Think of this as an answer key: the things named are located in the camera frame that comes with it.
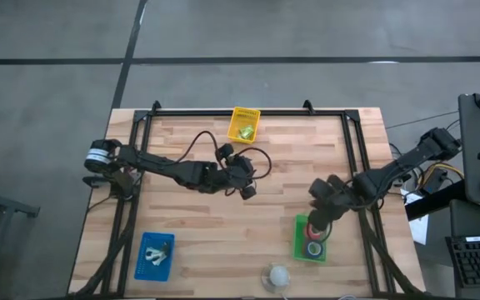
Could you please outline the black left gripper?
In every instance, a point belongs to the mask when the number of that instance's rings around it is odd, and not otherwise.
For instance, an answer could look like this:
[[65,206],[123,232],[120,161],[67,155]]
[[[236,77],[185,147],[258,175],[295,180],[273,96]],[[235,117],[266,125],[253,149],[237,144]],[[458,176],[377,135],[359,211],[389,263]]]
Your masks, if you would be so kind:
[[227,183],[225,196],[232,196],[239,191],[242,199],[252,198],[257,192],[253,179],[255,170],[251,160],[233,152],[233,145],[230,143],[216,149],[216,160]]

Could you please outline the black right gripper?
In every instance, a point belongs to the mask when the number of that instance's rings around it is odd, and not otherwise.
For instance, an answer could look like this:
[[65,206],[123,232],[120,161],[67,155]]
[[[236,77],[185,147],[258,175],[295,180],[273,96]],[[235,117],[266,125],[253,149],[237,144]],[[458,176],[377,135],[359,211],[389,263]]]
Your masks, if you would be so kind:
[[336,175],[330,175],[327,180],[316,178],[308,192],[312,196],[308,221],[316,229],[326,229],[330,223],[340,219],[352,204],[348,183]]

